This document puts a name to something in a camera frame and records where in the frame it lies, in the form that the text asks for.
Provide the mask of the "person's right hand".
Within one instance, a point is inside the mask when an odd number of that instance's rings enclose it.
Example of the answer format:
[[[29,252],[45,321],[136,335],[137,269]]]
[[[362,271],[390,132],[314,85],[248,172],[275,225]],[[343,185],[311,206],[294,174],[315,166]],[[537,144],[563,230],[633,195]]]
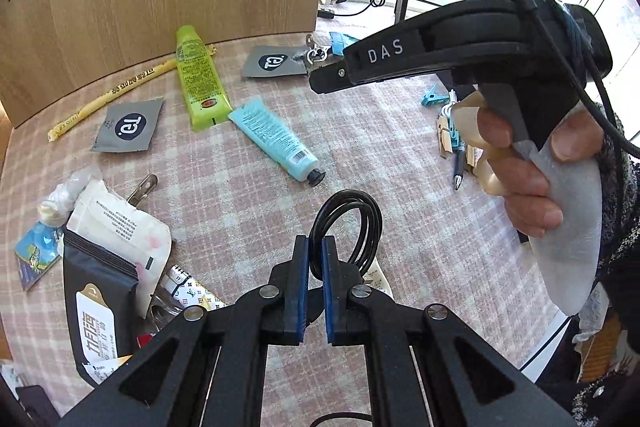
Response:
[[[562,225],[563,211],[550,198],[549,180],[513,150],[510,124],[492,113],[479,93],[454,106],[454,122],[462,128],[462,136],[488,154],[488,166],[501,184],[498,194],[514,228],[529,237],[541,237]],[[591,159],[602,145],[603,130],[585,109],[567,117],[550,139],[552,156],[561,164]]]

